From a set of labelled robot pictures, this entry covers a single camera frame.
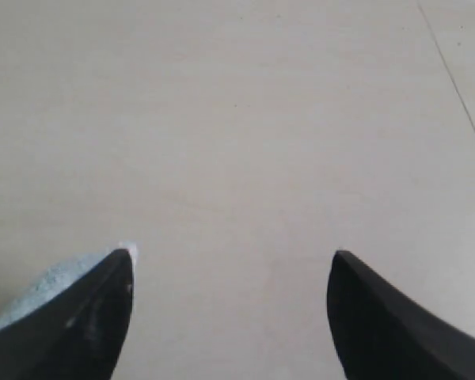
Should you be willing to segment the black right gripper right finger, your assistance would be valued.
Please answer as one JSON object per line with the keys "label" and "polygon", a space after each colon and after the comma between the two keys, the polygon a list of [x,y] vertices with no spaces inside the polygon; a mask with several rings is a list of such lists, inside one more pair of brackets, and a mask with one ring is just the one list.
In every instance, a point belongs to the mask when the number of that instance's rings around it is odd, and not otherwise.
{"label": "black right gripper right finger", "polygon": [[347,379],[475,379],[475,338],[349,251],[332,258],[326,310]]}

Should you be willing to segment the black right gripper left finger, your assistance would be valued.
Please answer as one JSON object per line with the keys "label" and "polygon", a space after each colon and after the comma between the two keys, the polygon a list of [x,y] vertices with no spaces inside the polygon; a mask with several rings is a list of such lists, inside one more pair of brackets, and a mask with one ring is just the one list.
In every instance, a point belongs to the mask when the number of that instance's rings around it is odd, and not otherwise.
{"label": "black right gripper left finger", "polygon": [[130,325],[134,285],[131,252],[115,249],[0,328],[0,379],[110,379]]}

